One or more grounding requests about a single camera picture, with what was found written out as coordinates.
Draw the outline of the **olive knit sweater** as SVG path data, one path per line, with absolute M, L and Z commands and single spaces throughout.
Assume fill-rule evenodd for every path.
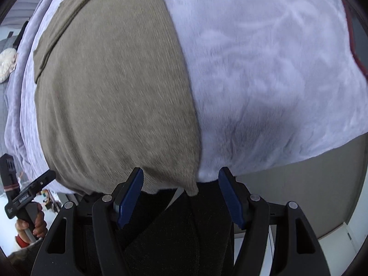
M 63 186 L 110 193 L 139 167 L 148 193 L 197 193 L 199 126 L 164 0 L 63 0 L 34 81 L 40 144 Z

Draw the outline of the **cream round pleated cushion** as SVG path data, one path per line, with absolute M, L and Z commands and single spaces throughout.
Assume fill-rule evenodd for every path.
M 0 54 L 0 82 L 4 83 L 14 71 L 17 63 L 17 50 L 6 48 Z

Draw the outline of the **lavender plush bed blanket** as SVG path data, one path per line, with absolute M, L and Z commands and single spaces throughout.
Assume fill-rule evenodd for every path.
M 5 91 L 6 149 L 31 179 L 39 139 L 34 52 L 63 0 L 40 0 Z M 367 69 L 345 0 L 164 0 L 200 132 L 196 185 L 304 161 L 367 133 Z

